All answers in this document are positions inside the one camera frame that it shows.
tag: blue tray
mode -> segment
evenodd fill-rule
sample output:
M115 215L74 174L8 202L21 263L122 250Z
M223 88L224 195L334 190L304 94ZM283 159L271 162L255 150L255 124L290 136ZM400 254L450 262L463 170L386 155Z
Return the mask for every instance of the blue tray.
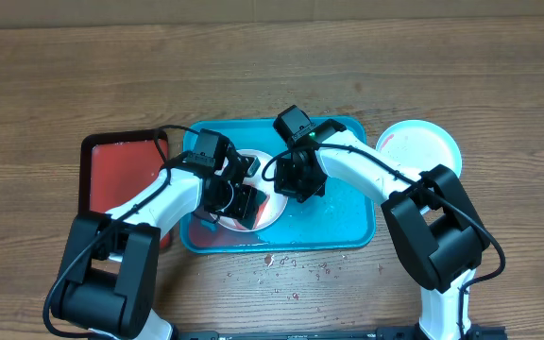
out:
M316 117L320 124L333 118L344 124L361 141L366 141L363 126L346 116ZM273 119L205 121L191 126L208 128L229 137L237 149L256 149L277 155L286 145L272 128ZM184 136L184 150L191 150L196 136ZM199 216L208 216L202 210ZM193 215L179 222L181 241L196 253L319 250L363 247L375 234L375 211L371 201L346 183L329 178L326 194L312 196L299 204L289 199L280 218L271 226L254 232L237 232L201 220Z

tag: wooden table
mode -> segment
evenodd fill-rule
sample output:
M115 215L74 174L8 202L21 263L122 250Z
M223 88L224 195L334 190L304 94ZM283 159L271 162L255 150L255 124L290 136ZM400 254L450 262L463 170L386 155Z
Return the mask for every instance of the wooden table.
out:
M76 213L85 136L291 104L357 118L372 145L405 119L449 131L508 259L473 289L472 319L544 339L544 17L0 30L0 339L51 338L41 309ZM295 267L267 267L265 255L197 256L176 238L155 308L185 331L417 322L417 285L379 211L362 249L275 254ZM479 273L497 263L487 251Z

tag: red object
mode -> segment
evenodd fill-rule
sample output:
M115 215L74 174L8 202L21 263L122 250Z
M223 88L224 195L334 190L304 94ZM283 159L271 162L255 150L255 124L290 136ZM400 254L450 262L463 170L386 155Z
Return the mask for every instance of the red object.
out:
M167 156L167 142L161 140ZM90 210L105 213L129 201L159 175L161 156L152 141L101 144L92 149ZM161 239L169 246L170 236Z

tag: table surface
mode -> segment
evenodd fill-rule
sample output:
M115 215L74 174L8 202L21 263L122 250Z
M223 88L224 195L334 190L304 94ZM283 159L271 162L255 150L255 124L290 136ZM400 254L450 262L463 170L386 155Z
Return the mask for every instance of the table surface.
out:
M544 17L529 17L0 30L0 339L52 338L41 310L77 210L85 136L292 104L357 118L371 145L405 119L445 128L507 254L505 273L472 289L471 317L544 338ZM361 249L275 254L297 266L198 256L176 237L155 309L185 331L415 324L418 287L380 211L377 222ZM497 264L487 251L479 273Z

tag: wood grain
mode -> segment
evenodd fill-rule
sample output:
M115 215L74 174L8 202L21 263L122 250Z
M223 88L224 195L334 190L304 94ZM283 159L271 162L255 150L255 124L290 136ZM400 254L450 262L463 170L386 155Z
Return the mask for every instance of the wood grain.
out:
M51 338L41 307L75 215L85 136L291 104L357 118L372 145L404 119L449 131L507 254L504 275L473 289L471 316L544 339L544 17L0 30L0 339ZM379 211L377 222L362 249L276 254L296 267L197 256L176 237L160 257L156 309L185 331L414 324L417 285ZM487 251L479 272L497 263Z

